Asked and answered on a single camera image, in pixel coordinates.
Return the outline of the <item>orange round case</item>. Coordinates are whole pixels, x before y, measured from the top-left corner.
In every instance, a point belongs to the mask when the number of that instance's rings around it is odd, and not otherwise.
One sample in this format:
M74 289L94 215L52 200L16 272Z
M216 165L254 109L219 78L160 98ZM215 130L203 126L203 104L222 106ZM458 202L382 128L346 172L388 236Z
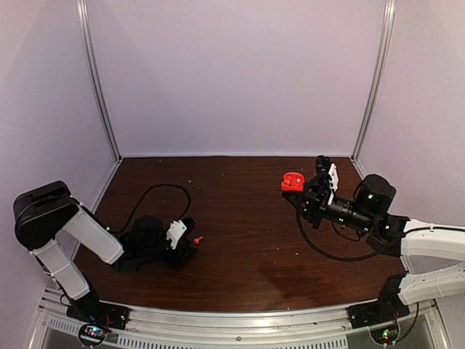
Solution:
M280 187L283 192L301 193L304 191L305 177L299 172L286 172Z

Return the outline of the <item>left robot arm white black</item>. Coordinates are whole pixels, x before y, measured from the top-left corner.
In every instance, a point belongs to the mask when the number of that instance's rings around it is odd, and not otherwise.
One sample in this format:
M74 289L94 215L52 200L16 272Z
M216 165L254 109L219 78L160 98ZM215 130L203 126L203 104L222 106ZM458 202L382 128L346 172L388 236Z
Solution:
M165 226L151 215L129 214L117 231L100 222L61 180L19 195L13 203L15 237L32 254L89 323L104 317L104 306L90 280L57 236L67 233L120 273L163 261L183 266L198 251L188 238L195 221L184 214Z

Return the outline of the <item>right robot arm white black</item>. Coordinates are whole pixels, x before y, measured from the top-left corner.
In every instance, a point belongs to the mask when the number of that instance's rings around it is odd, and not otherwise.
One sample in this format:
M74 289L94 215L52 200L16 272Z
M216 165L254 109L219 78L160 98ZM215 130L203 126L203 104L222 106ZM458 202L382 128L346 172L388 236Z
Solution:
M306 220L313 228L318 228L322 220L344 225L364 236L373 250L361 257L340 257L339 261L357 262L378 255L401 259L404 274L389 278L380 300L373 304L377 320L389 320L400 304L409 306L464 293L464 229L389 214L396 190L383 177L365 177L352 200L336 196L336 181L330 172L321 172L310 181L298 172L287 172L281 190L295 208L297 222ZM412 257L443 258L456 264L414 273L409 265Z

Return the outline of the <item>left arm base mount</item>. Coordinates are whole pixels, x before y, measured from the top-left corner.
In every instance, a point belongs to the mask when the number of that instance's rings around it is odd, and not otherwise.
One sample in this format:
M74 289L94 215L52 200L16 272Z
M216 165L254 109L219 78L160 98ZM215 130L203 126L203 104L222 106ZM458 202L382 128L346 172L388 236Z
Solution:
M106 329L125 330L126 322L129 318L129 309L122 305L103 302L97 306L97 310L91 315L83 315L75 307L69 305L66 310L66 316Z

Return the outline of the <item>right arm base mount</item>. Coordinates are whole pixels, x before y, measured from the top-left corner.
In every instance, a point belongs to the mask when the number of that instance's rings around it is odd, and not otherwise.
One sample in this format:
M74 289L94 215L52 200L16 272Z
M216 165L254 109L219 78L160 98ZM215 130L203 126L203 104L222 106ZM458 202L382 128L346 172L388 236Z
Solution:
M376 300L348 307L349 321L353 329L374 326L408 316L410 308L402 303Z

